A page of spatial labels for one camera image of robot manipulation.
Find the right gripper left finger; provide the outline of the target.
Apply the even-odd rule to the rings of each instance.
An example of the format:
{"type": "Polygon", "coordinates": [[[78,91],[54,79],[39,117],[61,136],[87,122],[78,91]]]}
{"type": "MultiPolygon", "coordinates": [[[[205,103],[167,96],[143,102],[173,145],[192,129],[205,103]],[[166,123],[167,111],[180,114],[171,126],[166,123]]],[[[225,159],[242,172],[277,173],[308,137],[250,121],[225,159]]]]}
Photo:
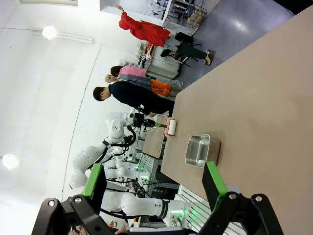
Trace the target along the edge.
{"type": "Polygon", "coordinates": [[[67,235],[71,228],[81,225],[89,235],[111,235],[111,229],[99,215],[106,187],[104,168],[95,164],[82,193],[63,202],[56,198],[42,202],[32,234],[67,235]]]}

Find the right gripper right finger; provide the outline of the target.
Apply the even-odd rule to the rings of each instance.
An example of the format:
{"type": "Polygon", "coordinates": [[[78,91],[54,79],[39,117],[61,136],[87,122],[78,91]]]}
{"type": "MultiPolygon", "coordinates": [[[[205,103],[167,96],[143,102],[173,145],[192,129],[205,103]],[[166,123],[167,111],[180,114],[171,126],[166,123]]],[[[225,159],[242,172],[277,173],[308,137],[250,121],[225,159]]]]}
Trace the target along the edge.
{"type": "Polygon", "coordinates": [[[206,162],[202,185],[212,213],[198,234],[222,235],[232,222],[241,224],[247,235],[283,234],[268,197],[258,193],[246,198],[229,191],[214,162],[206,162]]]}

